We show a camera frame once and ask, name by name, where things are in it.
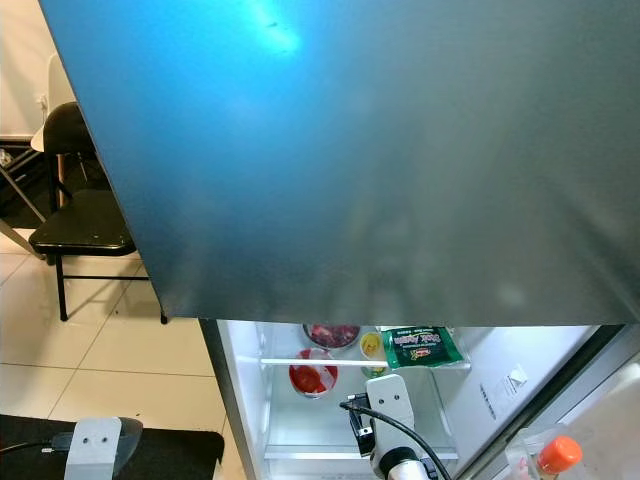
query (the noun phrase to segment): orange bottle cap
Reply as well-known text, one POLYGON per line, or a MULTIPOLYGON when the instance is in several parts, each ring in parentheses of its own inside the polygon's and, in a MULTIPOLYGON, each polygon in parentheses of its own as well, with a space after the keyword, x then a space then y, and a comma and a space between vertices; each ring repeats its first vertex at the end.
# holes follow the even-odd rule
POLYGON ((582 460, 582 448, 573 438, 560 435, 545 446, 538 455, 538 466, 546 473, 557 474, 582 460))

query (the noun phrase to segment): chair seat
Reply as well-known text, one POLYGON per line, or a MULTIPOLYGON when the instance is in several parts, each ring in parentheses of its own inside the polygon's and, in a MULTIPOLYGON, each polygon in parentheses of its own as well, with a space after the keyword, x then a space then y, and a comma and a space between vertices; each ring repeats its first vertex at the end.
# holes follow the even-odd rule
POLYGON ((38 253, 118 257, 136 250, 113 193, 81 190, 29 238, 38 253))

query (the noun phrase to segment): black chair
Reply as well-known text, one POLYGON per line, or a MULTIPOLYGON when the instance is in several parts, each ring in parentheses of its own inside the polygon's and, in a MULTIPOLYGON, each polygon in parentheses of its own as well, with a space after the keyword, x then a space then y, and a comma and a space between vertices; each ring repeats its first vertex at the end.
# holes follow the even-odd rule
MULTIPOLYGON (((29 238, 33 249, 52 258, 58 280, 60 320, 68 319, 64 294, 65 278, 146 280, 148 277, 65 275, 63 255, 119 257, 136 250, 113 193, 109 190, 80 190, 73 195, 57 178, 58 155, 94 154, 95 148, 76 102, 56 108, 44 124, 44 158, 49 177, 51 215, 29 238), (67 197, 58 205, 57 190, 67 197)), ((167 323, 163 311, 160 321, 167 323)))

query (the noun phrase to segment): snack bag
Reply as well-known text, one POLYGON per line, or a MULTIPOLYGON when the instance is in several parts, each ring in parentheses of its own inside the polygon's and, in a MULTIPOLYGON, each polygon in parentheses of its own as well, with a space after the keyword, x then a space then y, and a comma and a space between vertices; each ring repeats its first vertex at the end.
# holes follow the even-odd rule
POLYGON ((391 368, 437 367, 463 360, 444 327, 399 327, 381 334, 391 368))

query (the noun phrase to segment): tile floor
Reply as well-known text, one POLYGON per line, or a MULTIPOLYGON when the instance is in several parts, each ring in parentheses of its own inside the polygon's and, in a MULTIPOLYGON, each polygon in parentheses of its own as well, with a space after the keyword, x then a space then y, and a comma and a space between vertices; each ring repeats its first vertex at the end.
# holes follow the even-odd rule
MULTIPOLYGON (((137 254, 64 262, 70 274, 146 276, 137 254)), ((148 282, 65 285, 70 318, 62 323, 54 268, 0 234, 0 413, 128 416, 146 427, 221 432, 224 478, 243 479, 197 321, 161 325, 148 282)))

